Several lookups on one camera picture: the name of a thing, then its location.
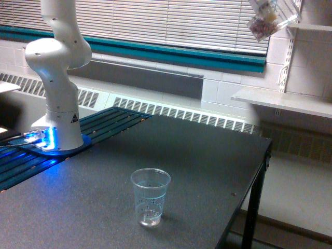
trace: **window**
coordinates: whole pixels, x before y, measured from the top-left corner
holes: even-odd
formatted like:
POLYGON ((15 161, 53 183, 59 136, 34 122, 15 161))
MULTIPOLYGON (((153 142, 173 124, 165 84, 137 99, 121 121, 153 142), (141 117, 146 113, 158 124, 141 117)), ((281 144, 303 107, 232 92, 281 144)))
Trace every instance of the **window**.
MULTIPOLYGON (((265 55, 247 22, 248 0, 76 0, 83 35, 141 43, 265 55)), ((50 31, 39 0, 4 0, 0 24, 50 31)))

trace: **white shelf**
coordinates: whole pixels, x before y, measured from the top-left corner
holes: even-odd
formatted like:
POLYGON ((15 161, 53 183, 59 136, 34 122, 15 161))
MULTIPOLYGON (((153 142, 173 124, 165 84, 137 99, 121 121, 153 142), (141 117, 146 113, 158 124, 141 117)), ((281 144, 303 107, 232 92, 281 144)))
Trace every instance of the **white shelf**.
POLYGON ((331 31, 332 26, 322 26, 322 25, 313 25, 313 24, 305 24, 305 23, 293 23, 288 27, 296 27, 301 30, 318 30, 318 31, 331 31))
POLYGON ((304 95, 281 93, 259 88, 245 88, 238 91, 231 98, 232 100, 256 105, 332 118, 332 102, 304 95))
POLYGON ((14 91, 18 89, 20 89, 18 85, 7 83, 0 80, 0 93, 14 91))

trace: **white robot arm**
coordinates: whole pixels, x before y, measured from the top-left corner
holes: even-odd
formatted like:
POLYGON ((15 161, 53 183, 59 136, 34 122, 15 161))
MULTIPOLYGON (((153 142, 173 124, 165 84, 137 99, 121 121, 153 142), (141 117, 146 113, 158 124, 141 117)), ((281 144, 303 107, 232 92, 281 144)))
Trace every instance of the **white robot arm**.
POLYGON ((88 64, 91 48, 77 25, 75 0, 41 0, 41 14, 54 38, 33 41, 25 50, 26 61, 41 77, 46 92, 46 115, 32 128, 48 130, 48 139, 36 144, 42 150, 71 150, 83 140, 77 87, 69 81, 67 70, 88 64))

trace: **gray table surface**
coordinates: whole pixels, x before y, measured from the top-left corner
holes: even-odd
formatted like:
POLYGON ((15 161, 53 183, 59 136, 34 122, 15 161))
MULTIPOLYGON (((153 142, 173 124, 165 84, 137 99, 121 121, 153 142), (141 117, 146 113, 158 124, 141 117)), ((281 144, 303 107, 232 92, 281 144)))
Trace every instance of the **gray table surface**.
POLYGON ((269 145, 153 117, 1 193, 0 248, 215 248, 269 145), (140 168, 172 178, 154 229, 134 220, 130 175, 140 168))

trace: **bag of items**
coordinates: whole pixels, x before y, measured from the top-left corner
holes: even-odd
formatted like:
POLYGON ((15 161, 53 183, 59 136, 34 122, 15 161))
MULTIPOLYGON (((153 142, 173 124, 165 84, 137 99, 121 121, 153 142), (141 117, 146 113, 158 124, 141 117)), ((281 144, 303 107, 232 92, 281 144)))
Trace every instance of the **bag of items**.
POLYGON ((250 0, 256 16, 247 24, 256 39, 261 40, 300 20, 293 0, 250 0))

